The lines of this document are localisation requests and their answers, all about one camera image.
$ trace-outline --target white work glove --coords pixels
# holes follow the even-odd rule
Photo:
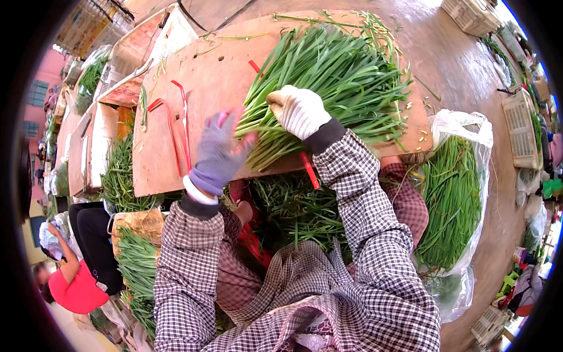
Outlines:
[[[286,85],[268,94],[266,103],[270,104],[270,109],[283,128],[300,140],[308,138],[330,121],[323,100],[308,89]]]

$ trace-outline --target gloved hand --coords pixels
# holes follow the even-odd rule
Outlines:
[[[190,181],[208,194],[223,193],[223,187],[242,166],[258,138],[257,132],[251,132],[233,148],[233,133],[243,111],[243,106],[223,110],[205,122],[198,144],[198,162],[190,171]]]
[[[330,121],[320,96],[308,89],[286,85],[268,94],[266,103],[270,104],[270,109],[283,128],[300,140],[308,138]]]

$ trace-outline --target pink wall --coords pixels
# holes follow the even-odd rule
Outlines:
[[[40,81],[44,81],[49,83],[49,88],[52,86],[61,83],[60,73],[61,69],[65,65],[65,60],[61,53],[56,50],[49,49],[43,56],[43,60],[41,61],[41,65],[37,70],[35,77],[33,79],[38,79]],[[49,93],[47,92],[45,96],[45,101],[49,98]],[[35,154],[37,152],[37,141],[43,137],[43,130],[45,129],[45,112],[43,111],[42,106],[33,106],[27,104],[25,106],[25,113],[24,113],[24,121],[34,121],[39,123],[39,131],[37,133],[37,138],[32,138],[29,142],[29,152],[31,154]],[[39,169],[41,162],[39,159],[35,159],[35,169]],[[37,180],[35,181],[35,186],[33,186],[32,190],[32,199],[39,199],[43,197],[44,193],[43,190],[37,184]]]

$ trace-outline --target green stool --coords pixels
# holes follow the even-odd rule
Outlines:
[[[516,283],[516,280],[518,280],[519,277],[520,275],[516,274],[514,271],[512,271],[508,275],[505,275],[504,284],[501,288],[501,291],[497,293],[497,298],[507,295],[510,292],[510,289],[514,287],[514,284]]]

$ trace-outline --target white cuff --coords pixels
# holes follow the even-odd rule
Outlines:
[[[205,205],[208,205],[208,206],[216,206],[217,204],[219,204],[219,198],[217,198],[217,196],[214,196],[213,199],[211,199],[208,196],[206,196],[205,194],[203,194],[199,189],[197,189],[194,186],[194,184],[191,183],[190,176],[188,176],[188,175],[184,176],[184,178],[182,179],[182,182],[184,183],[184,188],[186,189],[186,192],[196,202],[201,203],[201,204],[205,204]]]

